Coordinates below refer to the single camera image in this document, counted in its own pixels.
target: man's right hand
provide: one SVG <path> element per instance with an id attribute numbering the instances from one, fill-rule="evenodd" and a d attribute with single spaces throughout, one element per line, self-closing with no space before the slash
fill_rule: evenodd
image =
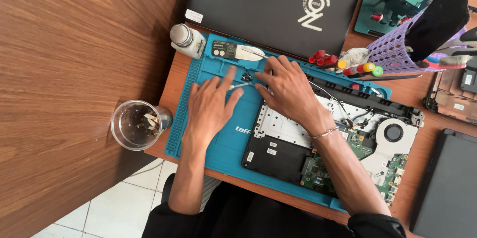
<path id="1" fill-rule="evenodd" d="M 336 127 L 331 113 L 321 105 L 300 65 L 285 56 L 269 57 L 264 72 L 255 77 L 270 86 L 255 84 L 268 106 L 299 123 L 310 136 L 324 134 Z"/>

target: white sticker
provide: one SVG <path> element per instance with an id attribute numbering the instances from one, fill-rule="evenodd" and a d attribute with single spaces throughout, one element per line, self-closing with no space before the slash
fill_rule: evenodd
<path id="1" fill-rule="evenodd" d="M 340 131 L 341 132 L 341 135 L 344 137 L 345 140 L 348 140 L 348 137 L 350 134 L 346 133 L 346 132 L 343 132 L 343 131 Z"/>
<path id="2" fill-rule="evenodd" d="M 273 149 L 267 149 L 267 153 L 269 153 L 271 155 L 276 155 L 277 151 L 274 151 Z"/>
<path id="3" fill-rule="evenodd" d="M 249 152 L 249 153 L 248 153 L 247 162 L 251 162 L 251 161 L 252 161 L 253 155 L 254 155 L 253 152 Z"/>
<path id="4" fill-rule="evenodd" d="M 458 110 L 464 110 L 464 105 L 461 105 L 461 104 L 454 104 L 454 108 L 455 109 L 458 109 Z"/>
<path id="5" fill-rule="evenodd" d="M 472 75 L 467 75 L 466 84 L 470 84 L 471 82 L 472 82 Z"/>
<path id="6" fill-rule="evenodd" d="M 196 13 L 196 12 L 191 11 L 189 9 L 186 10 L 186 18 L 187 19 L 190 19 L 190 20 L 195 21 L 197 23 L 201 23 L 203 17 L 204 17 L 204 15 L 201 15 L 200 13 Z"/>

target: hand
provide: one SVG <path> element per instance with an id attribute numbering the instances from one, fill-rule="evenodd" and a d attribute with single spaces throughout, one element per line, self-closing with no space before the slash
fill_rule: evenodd
<path id="1" fill-rule="evenodd" d="M 189 96 L 189 118 L 182 137 L 183 143 L 192 147 L 207 149 L 212 138 L 232 117 L 235 104 L 243 95 L 243 89 L 236 89 L 225 104 L 225 95 L 235 77 L 235 66 L 231 66 L 220 83 L 219 77 L 206 79 L 201 86 L 192 84 Z"/>
<path id="2" fill-rule="evenodd" d="M 285 56 L 269 57 L 264 72 L 256 72 L 255 77 L 267 83 L 273 92 L 255 84 L 268 106 L 296 121 L 310 136 L 324 134 L 336 127 L 333 116 L 318 101 L 297 62 L 290 63 Z"/>

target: bracelet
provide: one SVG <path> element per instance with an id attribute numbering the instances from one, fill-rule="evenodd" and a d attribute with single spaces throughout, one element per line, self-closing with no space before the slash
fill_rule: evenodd
<path id="1" fill-rule="evenodd" d="M 332 133 L 332 132 L 334 132 L 334 131 L 336 131 L 336 130 L 338 130 L 338 126 L 337 126 L 336 128 L 334 128 L 334 129 L 328 130 L 328 132 L 326 132 L 326 133 L 324 133 L 324 134 L 321 134 L 321 135 L 319 135 L 319 136 L 316 136 L 316 137 L 310 136 L 310 137 L 313 138 L 313 139 L 317 139 L 317 138 L 320 138 L 320 137 L 324 137 L 325 135 L 330 134 L 330 133 Z"/>

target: clear plastic cup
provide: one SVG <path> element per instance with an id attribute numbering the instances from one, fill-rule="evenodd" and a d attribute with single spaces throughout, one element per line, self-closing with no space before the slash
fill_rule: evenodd
<path id="1" fill-rule="evenodd" d="M 144 116 L 154 114 L 158 118 L 158 127 L 154 130 Z M 111 117 L 111 132 L 116 141 L 124 148 L 142 151 L 152 146 L 159 136 L 172 124 L 172 113 L 163 106 L 152 106 L 141 100 L 130 100 L 121 104 Z"/>

